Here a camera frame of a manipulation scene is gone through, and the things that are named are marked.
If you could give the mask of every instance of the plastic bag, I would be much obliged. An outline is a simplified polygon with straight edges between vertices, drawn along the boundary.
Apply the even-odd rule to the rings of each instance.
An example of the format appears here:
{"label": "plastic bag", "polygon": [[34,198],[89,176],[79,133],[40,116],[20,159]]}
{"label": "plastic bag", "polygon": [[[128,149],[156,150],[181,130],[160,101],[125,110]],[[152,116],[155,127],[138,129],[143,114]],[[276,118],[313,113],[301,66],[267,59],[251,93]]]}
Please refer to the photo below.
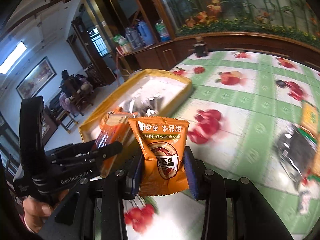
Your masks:
{"label": "plastic bag", "polygon": [[288,131],[279,137],[276,146],[281,165],[298,189],[300,181],[313,164],[316,140],[292,124]]}
{"label": "plastic bag", "polygon": [[189,122],[168,117],[129,118],[145,161],[140,196],[169,195],[188,189],[183,153]]}

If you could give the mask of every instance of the thermos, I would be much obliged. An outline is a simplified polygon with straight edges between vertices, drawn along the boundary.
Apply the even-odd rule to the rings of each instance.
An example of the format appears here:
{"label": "thermos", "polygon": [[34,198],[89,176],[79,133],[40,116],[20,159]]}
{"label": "thermos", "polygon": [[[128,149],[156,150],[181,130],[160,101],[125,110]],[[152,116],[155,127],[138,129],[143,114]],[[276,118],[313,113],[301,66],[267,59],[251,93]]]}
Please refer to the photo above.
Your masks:
{"label": "thermos", "polygon": [[145,45],[148,46],[156,43],[146,22],[142,20],[138,21],[137,27]]}

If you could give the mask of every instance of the human hand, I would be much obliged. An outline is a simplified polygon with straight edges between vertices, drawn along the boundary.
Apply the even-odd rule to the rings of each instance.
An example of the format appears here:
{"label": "human hand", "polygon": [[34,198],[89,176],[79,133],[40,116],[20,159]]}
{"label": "human hand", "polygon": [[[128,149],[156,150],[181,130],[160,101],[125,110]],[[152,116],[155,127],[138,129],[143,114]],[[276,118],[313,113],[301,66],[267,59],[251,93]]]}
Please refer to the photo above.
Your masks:
{"label": "human hand", "polygon": [[28,196],[23,201],[23,209],[25,213],[24,219],[27,227],[29,227],[29,229],[31,229],[34,233],[38,233],[44,224],[43,219],[48,218],[51,215],[53,210],[58,206],[68,192],[68,189],[60,192],[58,196],[59,202],[55,205],[55,207]]}

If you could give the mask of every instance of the blue gripper pad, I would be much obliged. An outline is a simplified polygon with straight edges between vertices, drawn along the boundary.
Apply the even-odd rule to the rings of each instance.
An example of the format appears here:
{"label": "blue gripper pad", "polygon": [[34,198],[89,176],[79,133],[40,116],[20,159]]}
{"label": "blue gripper pad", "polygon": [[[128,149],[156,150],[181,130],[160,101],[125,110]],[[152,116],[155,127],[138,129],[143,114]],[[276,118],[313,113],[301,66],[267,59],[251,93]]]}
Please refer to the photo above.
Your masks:
{"label": "blue gripper pad", "polygon": [[192,151],[189,146],[186,146],[184,149],[184,169],[186,171],[186,176],[189,184],[189,190],[195,200],[199,200],[201,195],[200,193],[200,184],[202,181],[201,172],[196,163]]}
{"label": "blue gripper pad", "polygon": [[133,195],[137,195],[139,193],[143,166],[144,166],[144,155],[141,153],[137,163],[137,169],[135,170],[134,176],[132,178],[131,194]]}

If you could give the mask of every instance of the snack bag logo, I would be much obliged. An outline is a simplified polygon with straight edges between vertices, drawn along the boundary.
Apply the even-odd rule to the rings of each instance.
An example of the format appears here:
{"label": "snack bag logo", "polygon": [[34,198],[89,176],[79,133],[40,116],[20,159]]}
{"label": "snack bag logo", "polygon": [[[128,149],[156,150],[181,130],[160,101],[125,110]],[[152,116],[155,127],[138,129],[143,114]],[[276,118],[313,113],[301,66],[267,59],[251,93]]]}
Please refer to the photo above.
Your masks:
{"label": "snack bag logo", "polygon": [[179,156],[175,148],[166,142],[155,142],[148,145],[157,158],[158,171],[162,178],[170,179],[177,174]]}

